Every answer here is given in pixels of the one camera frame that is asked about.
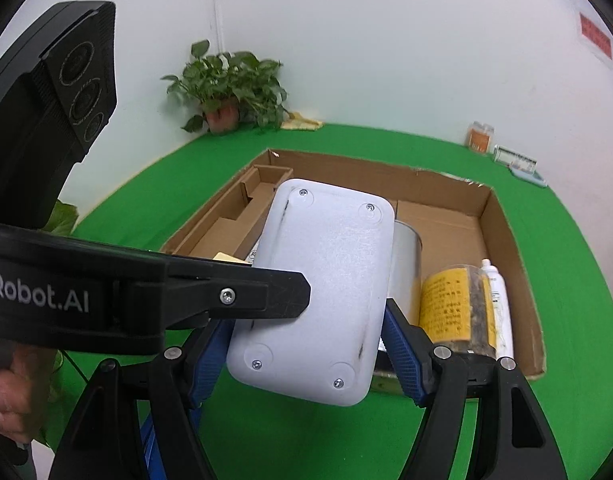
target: red sign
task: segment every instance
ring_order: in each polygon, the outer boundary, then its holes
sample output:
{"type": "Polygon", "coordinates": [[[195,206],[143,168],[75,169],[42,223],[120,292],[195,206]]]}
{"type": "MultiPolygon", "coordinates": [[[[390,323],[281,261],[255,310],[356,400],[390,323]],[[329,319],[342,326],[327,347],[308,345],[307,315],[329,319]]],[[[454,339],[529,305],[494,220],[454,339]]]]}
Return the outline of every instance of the red sign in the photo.
{"type": "Polygon", "coordinates": [[[602,50],[609,59],[613,60],[611,53],[611,38],[600,30],[600,27],[589,18],[580,13],[580,22],[583,26],[583,36],[588,38],[595,46],[602,50]]]}

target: green table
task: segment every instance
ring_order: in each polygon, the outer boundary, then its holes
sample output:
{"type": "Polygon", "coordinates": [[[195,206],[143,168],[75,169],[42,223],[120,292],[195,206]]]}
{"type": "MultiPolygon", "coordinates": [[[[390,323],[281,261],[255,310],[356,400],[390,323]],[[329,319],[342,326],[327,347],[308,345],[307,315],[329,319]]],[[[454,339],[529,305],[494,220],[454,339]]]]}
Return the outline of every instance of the green table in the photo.
{"type": "MultiPolygon", "coordinates": [[[[317,132],[245,130],[202,137],[144,170],[79,225],[76,235],[157,250],[239,168],[265,148],[367,158],[445,171],[495,188],[517,238],[547,345],[547,374],[533,389],[571,480],[588,479],[613,447],[613,303],[580,231],[550,189],[515,179],[489,158],[427,137],[330,124],[317,132]]],[[[180,343],[184,334],[171,333],[180,343]]],[[[102,358],[74,354],[91,374],[102,358]]],[[[124,358],[124,362],[135,358],[124,358]]],[[[55,446],[83,381],[61,370],[52,404],[55,446]]],[[[453,479],[464,478],[475,424],[465,412],[453,479]]],[[[221,480],[398,478],[423,410],[370,393],[350,408],[256,390],[224,371],[205,404],[200,435],[221,480]]]]}

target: yellow label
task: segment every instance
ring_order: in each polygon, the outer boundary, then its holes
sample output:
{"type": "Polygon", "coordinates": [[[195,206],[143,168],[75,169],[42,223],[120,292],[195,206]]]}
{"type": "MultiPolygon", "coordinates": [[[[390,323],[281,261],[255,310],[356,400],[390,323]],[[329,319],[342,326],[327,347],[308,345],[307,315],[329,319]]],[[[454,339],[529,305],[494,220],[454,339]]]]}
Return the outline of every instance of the yellow label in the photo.
{"type": "Polygon", "coordinates": [[[489,344],[495,348],[497,336],[495,332],[495,314],[493,312],[493,301],[491,300],[491,284],[489,283],[488,276],[482,277],[482,288],[485,292],[485,303],[487,304],[487,335],[489,344]]]}
{"type": "Polygon", "coordinates": [[[471,339],[471,298],[467,272],[467,269],[443,270],[424,282],[420,326],[434,343],[471,339]]]}

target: hand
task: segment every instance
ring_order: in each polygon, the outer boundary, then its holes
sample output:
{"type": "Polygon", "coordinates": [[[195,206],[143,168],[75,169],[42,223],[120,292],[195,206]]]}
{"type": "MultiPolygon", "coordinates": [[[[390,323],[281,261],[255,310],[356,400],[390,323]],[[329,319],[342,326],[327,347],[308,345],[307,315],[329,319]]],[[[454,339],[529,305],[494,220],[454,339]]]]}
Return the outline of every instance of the hand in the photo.
{"type": "Polygon", "coordinates": [[[56,351],[16,344],[10,370],[0,370],[0,434],[28,444],[44,421],[56,351]]]}

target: silver cylinder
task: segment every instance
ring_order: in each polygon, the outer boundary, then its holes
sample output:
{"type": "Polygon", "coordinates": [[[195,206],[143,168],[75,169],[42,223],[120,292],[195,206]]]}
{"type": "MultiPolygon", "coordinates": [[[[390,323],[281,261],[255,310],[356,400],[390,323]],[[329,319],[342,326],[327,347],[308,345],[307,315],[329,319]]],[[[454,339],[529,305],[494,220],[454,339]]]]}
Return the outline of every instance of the silver cylinder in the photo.
{"type": "Polygon", "coordinates": [[[412,325],[417,325],[420,319],[422,250],[422,241],[417,232],[411,226],[396,220],[387,297],[395,300],[412,325]]]}

